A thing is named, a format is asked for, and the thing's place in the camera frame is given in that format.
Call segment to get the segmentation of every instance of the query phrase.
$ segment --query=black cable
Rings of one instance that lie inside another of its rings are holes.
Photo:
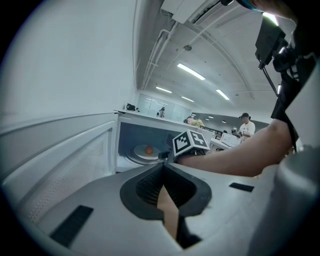
[[[205,154],[202,154],[198,149],[196,149],[196,151],[197,151],[198,153],[200,153],[201,155],[205,155]]]
[[[296,137],[295,137],[295,132],[294,132],[294,126],[293,126],[293,124],[289,120],[289,117],[286,114],[286,110],[285,110],[284,104],[283,104],[282,100],[280,99],[279,94],[277,92],[277,89],[276,89],[274,83],[272,82],[272,80],[271,80],[271,78],[270,78],[270,76],[269,76],[269,74],[268,74],[268,72],[267,72],[267,70],[266,70],[264,65],[262,66],[262,71],[263,71],[266,79],[268,80],[269,84],[271,85],[271,88],[273,89],[277,99],[279,100],[281,110],[284,113],[285,121],[286,121],[286,123],[288,125],[288,128],[289,128],[289,133],[290,133],[291,142],[292,142],[294,151],[297,152],[297,145],[296,145]]]

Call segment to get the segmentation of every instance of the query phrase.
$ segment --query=fluorescent light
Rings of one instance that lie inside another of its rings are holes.
[[[187,101],[195,102],[194,100],[189,99],[189,98],[186,98],[186,97],[183,97],[183,96],[182,96],[181,98],[183,98],[183,99],[185,99],[185,100],[187,100]]]
[[[224,97],[227,101],[230,100],[227,95],[225,95],[220,89],[216,90],[222,97]]]
[[[159,89],[159,90],[161,90],[161,91],[165,91],[165,92],[167,92],[167,93],[172,94],[172,91],[169,91],[169,90],[166,90],[166,89],[162,89],[162,88],[160,88],[160,87],[156,87],[156,88]]]
[[[281,50],[279,51],[279,54],[282,54],[284,50],[285,50],[285,47],[282,47]]]
[[[178,67],[189,72],[190,74],[194,75],[195,77],[199,78],[200,80],[205,80],[205,78],[202,75],[199,75],[197,72],[193,71],[192,69],[188,68],[185,65],[182,65],[181,63],[179,63]]]
[[[274,24],[276,24],[277,26],[279,26],[278,21],[277,21],[277,19],[276,19],[276,16],[274,16],[273,14],[264,12],[262,15],[265,16],[265,17],[268,17],[270,20],[273,21]]]

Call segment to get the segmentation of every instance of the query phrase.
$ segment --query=black cap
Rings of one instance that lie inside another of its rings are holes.
[[[239,118],[249,118],[249,114],[248,113],[243,113],[241,116],[239,116]]]

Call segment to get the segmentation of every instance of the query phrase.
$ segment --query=forearm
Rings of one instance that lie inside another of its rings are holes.
[[[286,123],[274,120],[239,146],[209,155],[181,159],[179,163],[204,171],[256,176],[278,163],[292,146]]]

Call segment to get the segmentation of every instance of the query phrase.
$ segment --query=white wall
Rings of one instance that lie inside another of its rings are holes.
[[[140,94],[149,95],[151,97],[155,97],[155,98],[167,101],[167,102],[172,102],[174,104],[178,104],[178,105],[185,107],[187,109],[191,109],[192,111],[194,111],[194,108],[195,108],[195,105],[192,102],[189,103],[187,100],[184,100],[182,98],[177,98],[176,96],[172,95],[171,93],[155,92],[155,91],[147,90],[147,89],[146,90],[137,90],[136,94],[135,94],[135,99],[132,104],[137,105]]]
[[[4,59],[1,124],[107,113],[134,101],[144,4],[145,0],[43,3],[22,26]],[[135,10],[140,14],[134,22]]]

